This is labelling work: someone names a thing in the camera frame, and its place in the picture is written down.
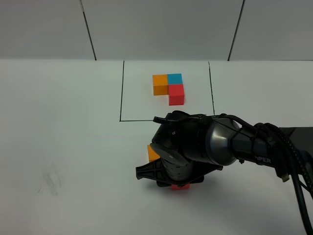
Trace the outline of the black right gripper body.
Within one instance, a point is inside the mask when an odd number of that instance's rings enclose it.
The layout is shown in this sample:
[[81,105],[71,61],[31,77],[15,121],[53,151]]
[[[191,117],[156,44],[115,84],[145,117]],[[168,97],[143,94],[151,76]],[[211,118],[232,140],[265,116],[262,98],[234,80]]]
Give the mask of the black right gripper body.
[[187,184],[182,185],[182,181],[188,180],[188,184],[197,184],[202,183],[204,181],[205,175],[211,173],[215,170],[222,170],[223,166],[214,165],[209,163],[202,163],[197,161],[191,161],[187,165],[176,165],[170,163],[167,160],[159,158],[155,160],[157,162],[157,166],[163,167],[164,173],[175,182],[174,184],[163,183],[157,181],[156,184],[158,187],[187,187]]

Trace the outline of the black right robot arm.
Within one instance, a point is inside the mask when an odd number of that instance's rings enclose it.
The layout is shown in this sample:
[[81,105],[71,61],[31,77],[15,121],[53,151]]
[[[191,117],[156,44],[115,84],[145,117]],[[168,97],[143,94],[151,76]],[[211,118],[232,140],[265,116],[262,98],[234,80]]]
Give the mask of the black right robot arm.
[[252,162],[274,168],[283,181],[292,179],[297,190],[304,178],[313,189],[313,130],[310,127],[250,125],[227,114],[207,116],[173,111],[155,117],[159,128],[151,148],[159,159],[136,169],[138,179],[160,185],[183,186],[202,182],[204,176],[224,166]]

